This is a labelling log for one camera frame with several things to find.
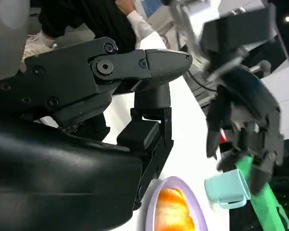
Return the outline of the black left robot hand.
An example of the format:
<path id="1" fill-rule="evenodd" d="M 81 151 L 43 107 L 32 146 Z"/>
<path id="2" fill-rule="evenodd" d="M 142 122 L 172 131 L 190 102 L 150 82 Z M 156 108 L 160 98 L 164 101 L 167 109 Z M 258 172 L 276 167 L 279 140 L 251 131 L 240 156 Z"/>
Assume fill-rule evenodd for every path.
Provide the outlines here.
<path id="1" fill-rule="evenodd" d="M 248 184 L 257 195 L 283 163 L 284 137 L 280 132 L 281 109 L 269 89 L 249 70 L 237 67 L 217 79 L 217 92 L 207 114 L 207 157 L 215 157 L 221 130 L 232 145 L 219 161 L 218 170 L 252 157 Z"/>

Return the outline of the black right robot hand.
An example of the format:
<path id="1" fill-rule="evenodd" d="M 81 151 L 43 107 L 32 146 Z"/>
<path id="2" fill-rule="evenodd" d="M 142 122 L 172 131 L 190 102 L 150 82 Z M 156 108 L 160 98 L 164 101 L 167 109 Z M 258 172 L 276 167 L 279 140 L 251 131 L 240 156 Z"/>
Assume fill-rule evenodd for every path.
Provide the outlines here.
<path id="1" fill-rule="evenodd" d="M 29 57 L 0 81 L 0 231 L 108 231 L 173 148 L 169 83 L 192 56 L 110 38 Z"/>

